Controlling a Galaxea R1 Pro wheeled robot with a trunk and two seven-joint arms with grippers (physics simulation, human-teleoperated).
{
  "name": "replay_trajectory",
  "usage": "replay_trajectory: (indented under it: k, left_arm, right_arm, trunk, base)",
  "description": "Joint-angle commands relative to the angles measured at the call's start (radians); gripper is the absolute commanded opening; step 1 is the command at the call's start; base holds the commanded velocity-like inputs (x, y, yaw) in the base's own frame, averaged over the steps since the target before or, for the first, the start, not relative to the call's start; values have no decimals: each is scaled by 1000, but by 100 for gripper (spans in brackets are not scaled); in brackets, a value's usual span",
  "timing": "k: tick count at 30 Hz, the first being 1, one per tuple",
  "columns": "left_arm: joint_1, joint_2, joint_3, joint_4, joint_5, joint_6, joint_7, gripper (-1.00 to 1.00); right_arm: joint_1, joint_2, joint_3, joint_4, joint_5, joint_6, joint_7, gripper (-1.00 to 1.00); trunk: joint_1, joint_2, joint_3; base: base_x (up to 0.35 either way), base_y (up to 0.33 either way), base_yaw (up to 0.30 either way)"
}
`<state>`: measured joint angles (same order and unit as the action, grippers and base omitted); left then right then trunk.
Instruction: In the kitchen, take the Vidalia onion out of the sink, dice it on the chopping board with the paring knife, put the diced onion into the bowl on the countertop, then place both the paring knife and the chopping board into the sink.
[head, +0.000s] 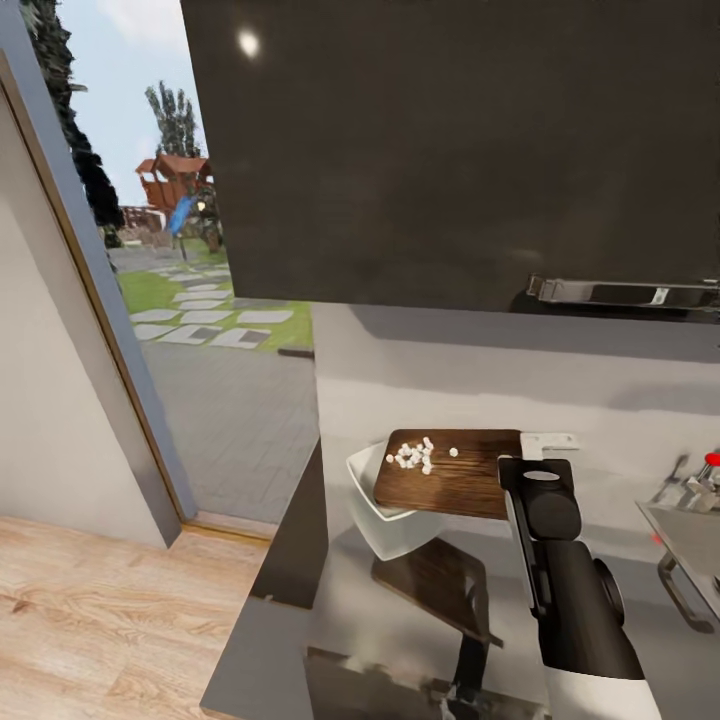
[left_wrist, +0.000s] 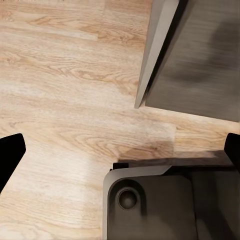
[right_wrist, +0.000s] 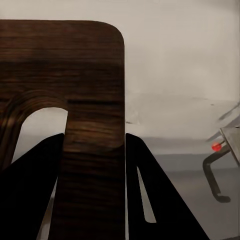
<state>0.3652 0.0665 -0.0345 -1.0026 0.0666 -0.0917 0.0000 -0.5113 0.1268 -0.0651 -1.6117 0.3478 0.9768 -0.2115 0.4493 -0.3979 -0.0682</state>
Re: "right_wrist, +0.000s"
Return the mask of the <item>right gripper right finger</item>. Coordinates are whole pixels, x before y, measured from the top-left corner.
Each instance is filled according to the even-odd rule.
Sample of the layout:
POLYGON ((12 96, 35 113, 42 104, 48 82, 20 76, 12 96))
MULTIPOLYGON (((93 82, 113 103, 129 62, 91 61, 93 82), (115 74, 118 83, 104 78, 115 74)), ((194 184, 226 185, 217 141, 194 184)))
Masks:
POLYGON ((210 240, 145 142, 125 135, 129 240, 210 240), (156 223, 145 220, 137 167, 156 223))

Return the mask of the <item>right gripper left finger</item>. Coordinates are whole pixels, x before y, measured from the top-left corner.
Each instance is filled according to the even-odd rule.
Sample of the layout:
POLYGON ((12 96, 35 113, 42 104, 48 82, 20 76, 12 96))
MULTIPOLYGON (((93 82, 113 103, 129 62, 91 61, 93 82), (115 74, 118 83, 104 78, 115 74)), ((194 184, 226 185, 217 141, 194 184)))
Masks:
POLYGON ((36 240, 56 180, 64 133, 50 136, 0 172, 0 240, 36 240))

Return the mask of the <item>cutting board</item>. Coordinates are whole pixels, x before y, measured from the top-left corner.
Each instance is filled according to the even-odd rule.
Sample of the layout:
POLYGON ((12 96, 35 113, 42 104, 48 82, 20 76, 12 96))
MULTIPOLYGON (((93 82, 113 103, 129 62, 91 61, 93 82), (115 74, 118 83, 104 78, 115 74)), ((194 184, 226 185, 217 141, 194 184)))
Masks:
POLYGON ((0 19, 0 173, 28 116, 68 111, 48 240, 126 240, 125 92, 117 27, 0 19))

